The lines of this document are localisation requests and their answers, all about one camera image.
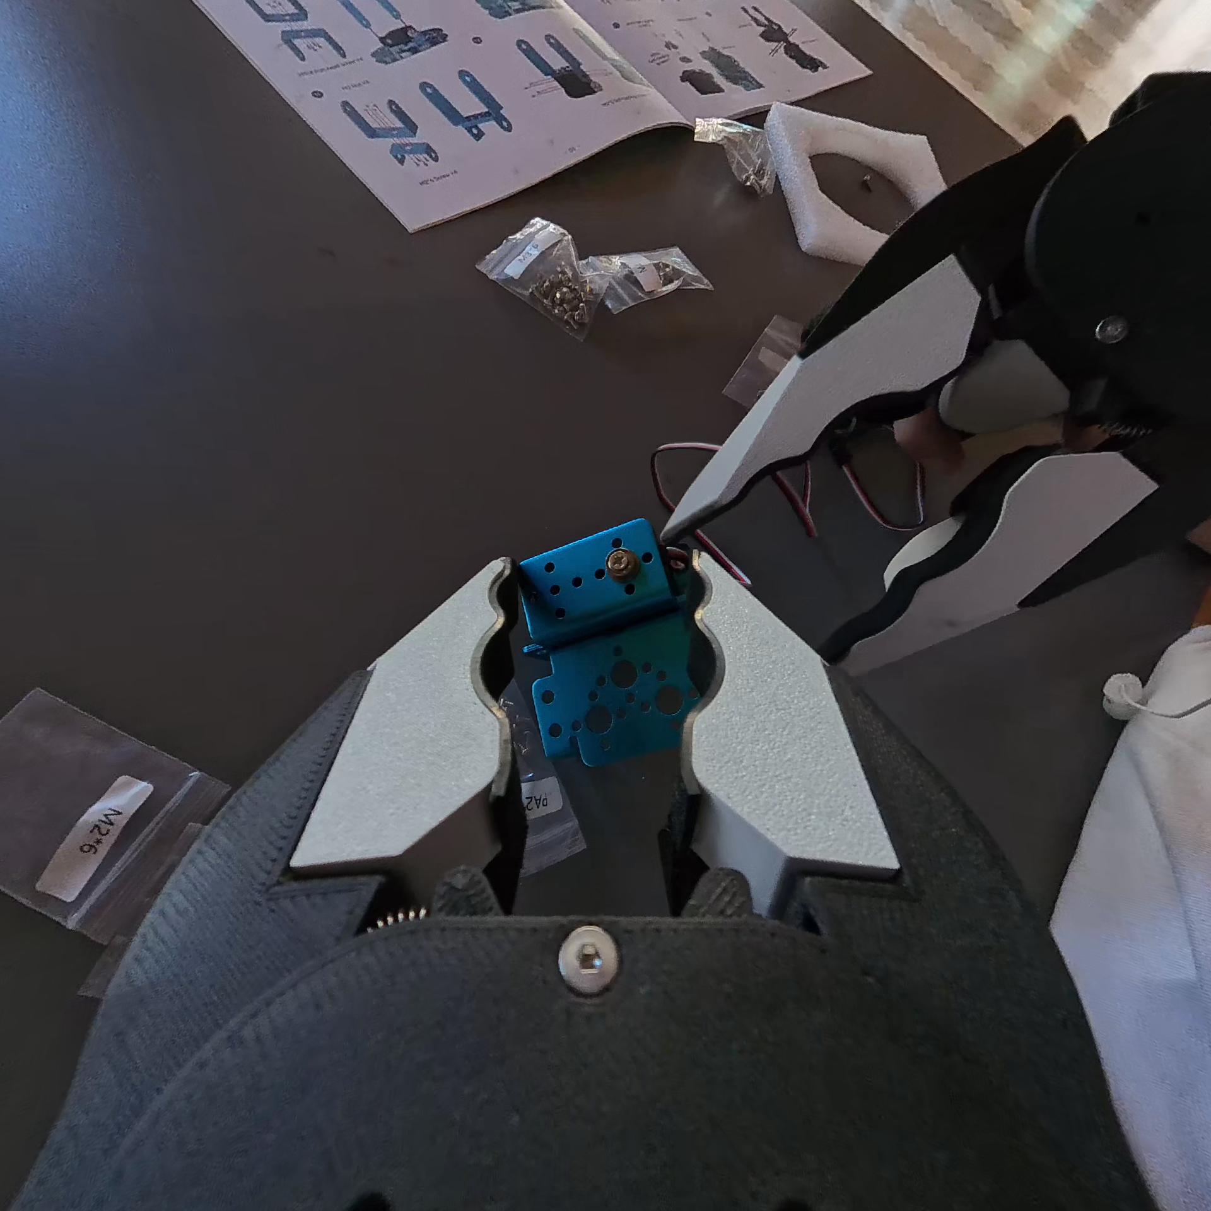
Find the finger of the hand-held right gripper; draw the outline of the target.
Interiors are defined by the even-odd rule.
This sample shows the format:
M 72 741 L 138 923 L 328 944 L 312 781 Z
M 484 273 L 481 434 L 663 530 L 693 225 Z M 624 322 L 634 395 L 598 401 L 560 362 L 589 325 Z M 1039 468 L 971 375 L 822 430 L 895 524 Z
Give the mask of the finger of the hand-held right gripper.
M 1156 488 L 1117 450 L 1000 459 L 891 562 L 884 596 L 822 641 L 822 660 L 859 676 L 1018 612 Z
M 687 486 L 663 541 L 732 508 L 770 468 L 797 462 L 856 404 L 958 372 L 978 307 L 978 287 L 946 257 L 816 353 L 794 356 Z

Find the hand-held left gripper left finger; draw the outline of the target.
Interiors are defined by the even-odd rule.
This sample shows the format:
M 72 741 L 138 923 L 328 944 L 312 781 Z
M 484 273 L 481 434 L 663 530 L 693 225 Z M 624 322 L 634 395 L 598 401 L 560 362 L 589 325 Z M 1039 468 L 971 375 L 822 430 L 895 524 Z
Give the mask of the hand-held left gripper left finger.
M 374 668 L 289 869 L 381 874 L 430 908 L 458 868 L 513 914 L 526 810 L 501 694 L 514 676 L 517 567 L 494 557 Z

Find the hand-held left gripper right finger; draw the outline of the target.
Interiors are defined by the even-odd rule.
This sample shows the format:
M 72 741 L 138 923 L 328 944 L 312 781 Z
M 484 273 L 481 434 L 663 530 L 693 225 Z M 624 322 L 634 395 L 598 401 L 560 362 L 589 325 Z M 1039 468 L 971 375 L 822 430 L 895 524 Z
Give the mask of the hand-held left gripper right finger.
M 825 660 L 712 554 L 693 551 L 690 654 L 706 687 L 682 728 L 690 852 L 738 869 L 777 917 L 803 874 L 901 874 Z

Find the servo with blue bracket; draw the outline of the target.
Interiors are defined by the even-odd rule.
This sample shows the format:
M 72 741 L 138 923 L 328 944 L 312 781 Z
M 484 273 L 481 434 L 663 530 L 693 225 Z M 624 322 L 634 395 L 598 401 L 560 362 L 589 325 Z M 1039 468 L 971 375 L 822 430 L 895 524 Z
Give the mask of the servo with blue bracket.
M 684 577 L 647 521 L 524 557 L 520 606 L 549 673 L 533 686 L 549 761 L 601 768 L 680 749 L 700 692 L 687 673 Z

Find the dark grey desk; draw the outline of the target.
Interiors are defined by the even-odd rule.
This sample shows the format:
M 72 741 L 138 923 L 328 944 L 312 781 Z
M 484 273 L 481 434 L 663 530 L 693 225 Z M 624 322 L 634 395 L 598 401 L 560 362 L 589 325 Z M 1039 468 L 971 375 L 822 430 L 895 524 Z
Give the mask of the dark grey desk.
M 478 273 L 530 220 L 713 290 L 578 342 Z M 2 2 L 2 712 L 239 786 L 492 557 L 660 524 L 849 278 L 684 129 L 407 233 L 193 2 Z

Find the person's right hand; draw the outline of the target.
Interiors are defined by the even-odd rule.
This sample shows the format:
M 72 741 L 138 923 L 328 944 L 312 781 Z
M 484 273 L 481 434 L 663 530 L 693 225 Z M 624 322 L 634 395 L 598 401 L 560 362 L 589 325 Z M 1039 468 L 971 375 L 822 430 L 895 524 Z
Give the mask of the person's right hand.
M 947 429 L 934 408 L 901 416 L 894 434 L 898 449 L 927 472 L 958 472 L 963 466 L 963 434 Z

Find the clear plastic screw bag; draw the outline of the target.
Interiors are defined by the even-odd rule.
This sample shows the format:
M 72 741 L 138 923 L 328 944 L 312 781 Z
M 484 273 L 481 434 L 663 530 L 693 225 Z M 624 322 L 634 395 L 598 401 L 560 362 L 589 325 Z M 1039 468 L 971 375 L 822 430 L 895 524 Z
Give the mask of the clear plastic screw bag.
M 0 887 L 105 949 L 101 1001 L 145 914 L 232 788 L 31 687 L 0 719 Z
M 770 197 L 777 184 L 777 167 L 770 150 L 770 138 L 761 128 L 735 119 L 697 119 L 697 144 L 718 144 L 735 180 L 758 197 Z
M 802 356 L 807 336 L 813 333 L 816 322 L 797 325 L 786 316 L 776 316 L 748 356 L 741 362 L 722 395 L 741 404 L 744 410 L 755 408 L 758 398 L 765 392 L 770 384 L 780 375 L 780 369 Z
M 569 806 L 565 783 L 546 758 L 533 702 L 517 683 L 510 683 L 501 706 L 510 718 L 513 745 L 520 774 L 520 794 L 526 813 L 524 877 L 536 877 L 575 852 L 580 852 L 583 833 Z
M 618 316 L 645 301 L 684 293 L 712 293 L 713 283 L 687 261 L 682 248 L 653 248 L 630 255 L 593 255 L 583 267 L 605 283 L 605 307 Z

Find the white foam piece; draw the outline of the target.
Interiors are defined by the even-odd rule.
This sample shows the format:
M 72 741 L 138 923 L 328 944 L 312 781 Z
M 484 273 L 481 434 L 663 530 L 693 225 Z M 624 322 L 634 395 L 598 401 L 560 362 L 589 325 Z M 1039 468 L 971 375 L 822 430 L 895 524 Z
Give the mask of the white foam piece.
M 882 174 L 904 194 L 913 212 L 947 189 L 932 141 L 919 132 L 869 128 L 794 105 L 773 105 L 764 132 L 797 245 L 825 261 L 865 267 L 884 245 L 887 233 L 859 223 L 825 194 L 813 171 L 816 157 L 856 158 Z

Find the clear bag of metal nuts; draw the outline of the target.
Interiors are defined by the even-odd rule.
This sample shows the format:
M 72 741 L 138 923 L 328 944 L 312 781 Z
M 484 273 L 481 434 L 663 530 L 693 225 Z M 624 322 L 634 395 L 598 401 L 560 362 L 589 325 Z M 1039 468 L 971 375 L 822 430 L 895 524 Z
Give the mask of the clear bag of metal nuts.
M 578 342 L 608 296 L 608 275 L 580 261 L 572 233 L 552 220 L 530 220 L 492 248 L 478 273 Z

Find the person's white top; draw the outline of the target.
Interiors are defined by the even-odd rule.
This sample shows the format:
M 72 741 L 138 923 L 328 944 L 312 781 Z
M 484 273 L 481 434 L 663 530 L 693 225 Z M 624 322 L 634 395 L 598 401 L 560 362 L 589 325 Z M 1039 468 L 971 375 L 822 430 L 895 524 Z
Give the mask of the person's white top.
M 1066 868 L 1053 936 L 1112 1106 L 1158 1207 L 1211 1205 L 1211 629 L 1147 683 L 1112 673 L 1124 722 Z

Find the instruction booklet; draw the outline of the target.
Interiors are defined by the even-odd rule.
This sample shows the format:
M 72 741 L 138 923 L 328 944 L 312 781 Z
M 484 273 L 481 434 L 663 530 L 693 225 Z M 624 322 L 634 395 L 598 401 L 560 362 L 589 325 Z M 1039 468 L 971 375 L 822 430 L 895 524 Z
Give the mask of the instruction booklet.
M 215 0 L 200 8 L 407 229 L 647 129 L 869 70 L 780 0 Z

